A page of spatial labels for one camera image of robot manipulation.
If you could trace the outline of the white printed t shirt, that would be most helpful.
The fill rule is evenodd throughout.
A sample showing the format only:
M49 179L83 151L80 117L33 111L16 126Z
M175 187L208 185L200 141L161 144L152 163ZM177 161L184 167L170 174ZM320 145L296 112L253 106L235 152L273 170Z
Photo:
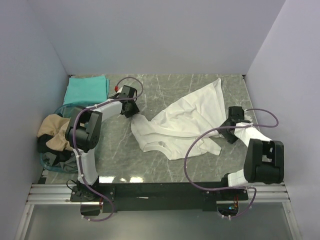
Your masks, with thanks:
M136 114L131 132L143 152L159 151L168 160L196 157L205 153L219 155L221 147L211 138L220 137L213 131L191 144L204 132L217 128L227 119L220 78L191 92L169 105L152 120Z

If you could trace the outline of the beige t shirt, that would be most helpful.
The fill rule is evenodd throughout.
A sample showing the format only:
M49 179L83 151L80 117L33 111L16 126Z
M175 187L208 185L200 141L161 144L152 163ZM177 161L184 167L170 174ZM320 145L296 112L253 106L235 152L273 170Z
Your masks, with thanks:
M45 145L54 151L72 151L73 148L66 140L65 134L70 123L70 118L61 117L58 114L50 114L43 121L38 130L37 138L44 135L52 137Z

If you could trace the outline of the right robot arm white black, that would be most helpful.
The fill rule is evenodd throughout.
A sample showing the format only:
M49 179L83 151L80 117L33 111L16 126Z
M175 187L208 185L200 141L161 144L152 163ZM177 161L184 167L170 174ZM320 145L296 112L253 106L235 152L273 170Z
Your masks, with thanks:
M241 170L226 175L228 182L219 187L222 198L230 200L237 187L251 183L280 184L284 179L284 144L264 136L255 125L245 119L241 106L230 106L228 117L218 133L230 144L241 140L247 147Z

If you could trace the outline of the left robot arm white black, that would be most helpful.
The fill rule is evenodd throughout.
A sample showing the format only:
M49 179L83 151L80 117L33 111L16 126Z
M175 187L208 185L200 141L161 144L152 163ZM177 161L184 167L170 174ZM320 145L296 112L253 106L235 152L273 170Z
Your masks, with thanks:
M100 140L102 122L116 115L131 118L140 112L136 99L138 91L124 85L105 102L89 106L76 106L65 131L65 139L75 154L77 180L85 185L82 195L88 201L96 200L100 188L95 185L99 176L96 170L95 148Z

